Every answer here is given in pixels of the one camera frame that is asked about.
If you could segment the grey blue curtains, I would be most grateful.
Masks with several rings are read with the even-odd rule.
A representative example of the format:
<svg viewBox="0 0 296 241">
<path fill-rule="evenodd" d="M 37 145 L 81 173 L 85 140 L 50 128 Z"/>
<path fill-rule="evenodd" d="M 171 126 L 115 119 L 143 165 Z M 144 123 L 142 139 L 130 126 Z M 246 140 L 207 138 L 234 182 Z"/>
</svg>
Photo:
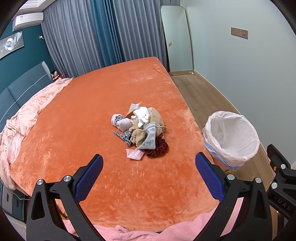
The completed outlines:
<svg viewBox="0 0 296 241">
<path fill-rule="evenodd" d="M 179 1 L 55 1 L 41 24 L 54 67 L 70 77 L 157 57 L 168 66 L 162 6 Z"/>
</svg>

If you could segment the brown wall switch panel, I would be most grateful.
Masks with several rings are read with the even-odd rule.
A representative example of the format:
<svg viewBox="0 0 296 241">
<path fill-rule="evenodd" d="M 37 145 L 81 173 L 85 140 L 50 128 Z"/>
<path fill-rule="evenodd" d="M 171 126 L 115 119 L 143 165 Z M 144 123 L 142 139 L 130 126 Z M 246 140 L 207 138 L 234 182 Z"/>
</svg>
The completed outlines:
<svg viewBox="0 0 296 241">
<path fill-rule="evenodd" d="M 231 27 L 231 35 L 240 37 L 243 39 L 248 39 L 248 30 Z"/>
</svg>

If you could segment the standing floor mirror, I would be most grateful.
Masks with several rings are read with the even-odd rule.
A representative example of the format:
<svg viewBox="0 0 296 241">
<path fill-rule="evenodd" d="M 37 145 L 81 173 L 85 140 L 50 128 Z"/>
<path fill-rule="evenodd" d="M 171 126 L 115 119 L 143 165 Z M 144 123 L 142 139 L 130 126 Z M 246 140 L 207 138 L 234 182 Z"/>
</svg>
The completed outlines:
<svg viewBox="0 0 296 241">
<path fill-rule="evenodd" d="M 185 9 L 181 6 L 161 6 L 171 75 L 193 72 L 191 35 Z"/>
</svg>

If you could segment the white air conditioner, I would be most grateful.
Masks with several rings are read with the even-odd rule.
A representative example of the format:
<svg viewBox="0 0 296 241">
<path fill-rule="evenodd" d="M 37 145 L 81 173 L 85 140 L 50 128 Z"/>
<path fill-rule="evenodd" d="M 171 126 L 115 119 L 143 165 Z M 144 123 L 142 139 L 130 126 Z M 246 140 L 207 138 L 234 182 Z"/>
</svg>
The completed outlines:
<svg viewBox="0 0 296 241">
<path fill-rule="evenodd" d="M 44 13 L 30 13 L 16 16 L 13 20 L 13 32 L 20 29 L 40 25 L 44 20 Z"/>
</svg>

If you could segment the tan fabric piece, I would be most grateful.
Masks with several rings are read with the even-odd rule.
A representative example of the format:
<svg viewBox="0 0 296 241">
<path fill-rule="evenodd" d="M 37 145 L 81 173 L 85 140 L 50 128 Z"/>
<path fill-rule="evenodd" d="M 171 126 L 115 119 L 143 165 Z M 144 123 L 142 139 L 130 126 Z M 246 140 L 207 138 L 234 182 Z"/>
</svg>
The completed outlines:
<svg viewBox="0 0 296 241">
<path fill-rule="evenodd" d="M 138 126 L 132 126 L 129 128 L 131 132 L 130 141 L 139 147 L 142 142 L 145 140 L 145 130 L 139 128 Z"/>
</svg>

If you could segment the plush toy by headboard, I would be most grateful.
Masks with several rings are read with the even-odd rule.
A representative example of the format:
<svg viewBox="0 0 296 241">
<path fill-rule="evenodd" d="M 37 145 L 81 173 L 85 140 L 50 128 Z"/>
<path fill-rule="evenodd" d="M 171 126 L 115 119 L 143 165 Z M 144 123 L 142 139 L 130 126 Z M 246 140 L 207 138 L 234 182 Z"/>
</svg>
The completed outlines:
<svg viewBox="0 0 296 241">
<path fill-rule="evenodd" d="M 51 78 L 55 82 L 58 79 L 66 78 L 66 75 L 65 74 L 59 74 L 56 70 L 54 70 L 54 71 L 51 72 Z"/>
</svg>

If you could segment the dark red scrunchie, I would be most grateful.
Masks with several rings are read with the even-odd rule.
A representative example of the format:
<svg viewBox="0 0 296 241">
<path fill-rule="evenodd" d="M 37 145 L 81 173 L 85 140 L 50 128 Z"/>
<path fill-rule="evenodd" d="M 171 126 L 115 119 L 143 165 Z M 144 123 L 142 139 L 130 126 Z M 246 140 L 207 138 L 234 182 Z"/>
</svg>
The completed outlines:
<svg viewBox="0 0 296 241">
<path fill-rule="evenodd" d="M 168 144 L 163 136 L 156 137 L 156 147 L 154 150 L 145 150 L 146 156 L 149 158 L 158 158 L 163 156 L 169 149 Z"/>
</svg>

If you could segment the pink wrapper packet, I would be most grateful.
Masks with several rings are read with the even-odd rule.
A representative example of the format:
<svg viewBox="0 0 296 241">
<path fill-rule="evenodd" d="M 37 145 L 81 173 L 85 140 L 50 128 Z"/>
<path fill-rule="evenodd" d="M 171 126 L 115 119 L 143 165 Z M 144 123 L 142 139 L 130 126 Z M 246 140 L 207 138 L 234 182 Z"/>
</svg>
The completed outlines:
<svg viewBox="0 0 296 241">
<path fill-rule="evenodd" d="M 129 159 L 139 161 L 143 155 L 145 154 L 145 151 L 139 150 L 139 149 L 126 149 L 126 156 Z"/>
</svg>

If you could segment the black white patterned band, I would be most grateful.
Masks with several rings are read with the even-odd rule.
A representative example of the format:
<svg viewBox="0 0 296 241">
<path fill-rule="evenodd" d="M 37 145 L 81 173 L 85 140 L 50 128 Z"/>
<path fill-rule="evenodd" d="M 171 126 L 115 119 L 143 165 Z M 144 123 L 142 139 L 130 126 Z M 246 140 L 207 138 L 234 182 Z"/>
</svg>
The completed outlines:
<svg viewBox="0 0 296 241">
<path fill-rule="evenodd" d="M 118 136 L 121 140 L 125 142 L 128 147 L 132 146 L 132 142 L 130 140 L 132 133 L 129 130 L 124 131 L 123 133 L 113 132 L 116 136 Z"/>
</svg>

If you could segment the pink floral duvet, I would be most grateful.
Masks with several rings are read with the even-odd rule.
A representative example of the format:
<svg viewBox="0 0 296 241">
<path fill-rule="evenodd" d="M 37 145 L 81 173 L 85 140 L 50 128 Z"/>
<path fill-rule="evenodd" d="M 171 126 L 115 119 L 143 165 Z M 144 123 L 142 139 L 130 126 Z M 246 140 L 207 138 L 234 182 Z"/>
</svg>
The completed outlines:
<svg viewBox="0 0 296 241">
<path fill-rule="evenodd" d="M 1 132 L 1 180 L 7 188 L 16 189 L 16 184 L 11 178 L 10 165 L 18 157 L 23 139 L 36 124 L 41 111 L 72 80 L 72 78 L 59 79 L 44 87 L 6 121 Z"/>
</svg>

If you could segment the grey drawstring pouch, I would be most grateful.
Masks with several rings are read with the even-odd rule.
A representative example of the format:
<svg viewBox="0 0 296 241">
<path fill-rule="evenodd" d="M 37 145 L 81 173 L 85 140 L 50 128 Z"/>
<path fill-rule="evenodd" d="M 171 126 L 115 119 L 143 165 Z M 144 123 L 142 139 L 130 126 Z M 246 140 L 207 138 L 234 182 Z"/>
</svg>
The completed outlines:
<svg viewBox="0 0 296 241">
<path fill-rule="evenodd" d="M 144 127 L 145 139 L 140 146 L 139 150 L 154 150 L 156 148 L 156 123 L 153 121 Z"/>
</svg>

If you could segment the white cotton glove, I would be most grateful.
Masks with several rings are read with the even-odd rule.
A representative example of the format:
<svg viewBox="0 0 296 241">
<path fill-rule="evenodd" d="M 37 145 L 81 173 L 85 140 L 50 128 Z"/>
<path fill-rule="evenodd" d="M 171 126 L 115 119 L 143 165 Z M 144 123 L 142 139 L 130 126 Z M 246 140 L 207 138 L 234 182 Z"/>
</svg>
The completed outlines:
<svg viewBox="0 0 296 241">
<path fill-rule="evenodd" d="M 138 124 L 137 126 L 141 128 L 143 125 L 146 125 L 149 122 L 149 111 L 147 107 L 145 106 L 140 106 L 137 109 L 133 111 L 133 114 L 137 117 L 138 119 Z"/>
</svg>

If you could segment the white lined trash bin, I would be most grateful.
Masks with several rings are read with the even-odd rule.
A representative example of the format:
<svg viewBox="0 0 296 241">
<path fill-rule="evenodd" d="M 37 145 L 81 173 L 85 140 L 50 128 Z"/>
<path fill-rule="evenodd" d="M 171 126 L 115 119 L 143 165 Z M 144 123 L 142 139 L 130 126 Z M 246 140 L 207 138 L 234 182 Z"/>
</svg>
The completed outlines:
<svg viewBox="0 0 296 241">
<path fill-rule="evenodd" d="M 252 159 L 260 146 L 255 127 L 243 115 L 212 113 L 202 130 L 206 149 L 226 169 L 236 171 Z"/>
</svg>

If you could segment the framed wall picture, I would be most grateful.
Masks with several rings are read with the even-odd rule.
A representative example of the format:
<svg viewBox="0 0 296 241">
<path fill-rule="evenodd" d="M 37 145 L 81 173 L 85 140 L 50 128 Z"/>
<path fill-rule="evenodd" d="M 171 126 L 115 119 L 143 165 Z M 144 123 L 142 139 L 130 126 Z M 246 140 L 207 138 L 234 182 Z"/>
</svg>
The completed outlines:
<svg viewBox="0 0 296 241">
<path fill-rule="evenodd" d="M 25 44 L 22 31 L 1 39 L 0 59 L 24 46 Z"/>
</svg>

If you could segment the rolled white grey sock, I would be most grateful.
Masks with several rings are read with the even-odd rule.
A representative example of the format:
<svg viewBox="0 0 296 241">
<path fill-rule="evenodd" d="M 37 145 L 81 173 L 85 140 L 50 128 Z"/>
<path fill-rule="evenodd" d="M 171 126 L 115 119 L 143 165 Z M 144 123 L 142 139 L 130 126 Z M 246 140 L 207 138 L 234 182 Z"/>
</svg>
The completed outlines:
<svg viewBox="0 0 296 241">
<path fill-rule="evenodd" d="M 124 132 L 132 126 L 129 118 L 124 118 L 121 114 L 114 114 L 111 118 L 111 124 L 117 127 L 120 131 Z"/>
</svg>

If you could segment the orange bed blanket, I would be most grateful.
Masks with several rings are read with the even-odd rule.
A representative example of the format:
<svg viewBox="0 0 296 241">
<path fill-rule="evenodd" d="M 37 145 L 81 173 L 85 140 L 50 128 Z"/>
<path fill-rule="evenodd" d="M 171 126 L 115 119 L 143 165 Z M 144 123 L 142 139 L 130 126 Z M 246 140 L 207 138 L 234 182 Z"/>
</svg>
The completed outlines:
<svg viewBox="0 0 296 241">
<path fill-rule="evenodd" d="M 111 117 L 140 102 L 160 113 L 169 149 L 159 158 L 135 161 L 113 133 Z M 90 221 L 160 230 L 193 220 L 217 201 L 195 166 L 199 152 L 206 148 L 189 107 L 164 66 L 150 57 L 74 78 L 22 141 L 11 178 L 32 194 L 37 180 L 59 181 L 100 154 L 102 172 L 80 203 Z"/>
</svg>

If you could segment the white paper receipt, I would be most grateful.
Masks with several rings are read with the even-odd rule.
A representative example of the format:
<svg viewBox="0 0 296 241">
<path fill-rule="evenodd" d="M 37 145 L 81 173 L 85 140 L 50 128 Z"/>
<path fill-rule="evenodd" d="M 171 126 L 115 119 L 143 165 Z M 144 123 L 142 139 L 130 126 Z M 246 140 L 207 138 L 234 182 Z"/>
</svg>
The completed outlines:
<svg viewBox="0 0 296 241">
<path fill-rule="evenodd" d="M 128 112 L 127 112 L 126 115 L 125 115 L 125 118 L 126 118 L 127 116 L 129 116 L 133 111 L 135 111 L 136 109 L 138 109 L 139 106 L 140 106 L 140 104 L 141 104 L 141 102 L 140 102 L 140 103 L 136 103 L 136 104 L 132 103 L 132 104 L 130 105 L 130 107 L 129 107 Z"/>
</svg>

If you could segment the blue padded headboard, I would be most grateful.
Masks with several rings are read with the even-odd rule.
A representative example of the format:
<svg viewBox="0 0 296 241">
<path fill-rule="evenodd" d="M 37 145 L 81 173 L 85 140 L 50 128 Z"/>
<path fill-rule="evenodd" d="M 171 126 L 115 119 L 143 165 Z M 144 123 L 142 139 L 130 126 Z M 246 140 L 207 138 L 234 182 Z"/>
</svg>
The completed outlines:
<svg viewBox="0 0 296 241">
<path fill-rule="evenodd" d="M 15 115 L 32 96 L 52 82 L 51 72 L 43 61 L 5 88 L 0 95 L 1 130 L 6 121 Z"/>
</svg>

